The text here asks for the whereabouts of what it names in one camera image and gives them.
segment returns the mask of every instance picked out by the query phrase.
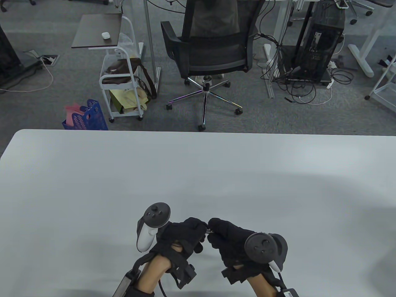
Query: dark wooden tabletop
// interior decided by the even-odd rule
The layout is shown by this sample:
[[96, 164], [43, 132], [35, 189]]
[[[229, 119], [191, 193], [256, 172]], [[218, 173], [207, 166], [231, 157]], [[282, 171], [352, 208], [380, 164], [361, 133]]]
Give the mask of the dark wooden tabletop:
[[[72, 48], [116, 46], [120, 36], [121, 20], [121, 13], [84, 14]], [[103, 39], [103, 32], [109, 32], [110, 39]]]

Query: hand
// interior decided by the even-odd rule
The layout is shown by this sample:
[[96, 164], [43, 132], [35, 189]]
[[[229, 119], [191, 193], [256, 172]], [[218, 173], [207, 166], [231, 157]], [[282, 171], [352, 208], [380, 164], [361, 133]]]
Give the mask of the hand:
[[200, 253], [203, 250], [201, 242], [205, 240], [208, 225], [199, 219], [190, 217], [181, 223], [168, 223], [159, 228], [157, 244], [162, 247], [172, 247], [188, 259], [193, 252]]
[[239, 273], [235, 274], [237, 275], [236, 279], [233, 281], [243, 282], [249, 277], [262, 274], [270, 285], [283, 285], [280, 280], [275, 278], [268, 264], [253, 262], [247, 256], [245, 242], [250, 235], [255, 233], [254, 231], [243, 229], [218, 218], [210, 219], [208, 228], [213, 232], [208, 235], [208, 241], [213, 248], [219, 250], [224, 265], [239, 270]]

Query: white vr controller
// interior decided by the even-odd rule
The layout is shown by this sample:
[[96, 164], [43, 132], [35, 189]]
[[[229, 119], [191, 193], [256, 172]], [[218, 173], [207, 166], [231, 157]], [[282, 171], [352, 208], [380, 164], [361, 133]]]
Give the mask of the white vr controller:
[[[144, 253], [150, 249], [158, 229], [168, 223], [170, 215], [169, 205], [163, 202], [154, 203], [147, 208], [137, 222], [136, 248], [139, 252]], [[268, 263], [274, 271], [281, 272], [286, 259], [287, 243], [279, 234], [258, 232], [247, 238], [245, 252], [252, 261]]]

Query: blue basket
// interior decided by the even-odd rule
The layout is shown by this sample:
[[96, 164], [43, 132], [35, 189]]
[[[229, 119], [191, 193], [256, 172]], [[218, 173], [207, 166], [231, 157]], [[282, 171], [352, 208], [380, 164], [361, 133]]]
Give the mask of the blue basket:
[[73, 127], [66, 125], [66, 120], [62, 122], [66, 130], [108, 130], [98, 101], [88, 99], [87, 106], [81, 106], [80, 110], [84, 112], [83, 116], [72, 114]]

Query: chair seat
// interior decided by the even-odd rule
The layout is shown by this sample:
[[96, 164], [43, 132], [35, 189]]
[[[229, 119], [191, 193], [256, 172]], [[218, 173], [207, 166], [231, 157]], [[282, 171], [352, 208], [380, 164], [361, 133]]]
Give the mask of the chair seat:
[[387, 8], [392, 7], [393, 4], [395, 3], [395, 0], [367, 0], [367, 1]]

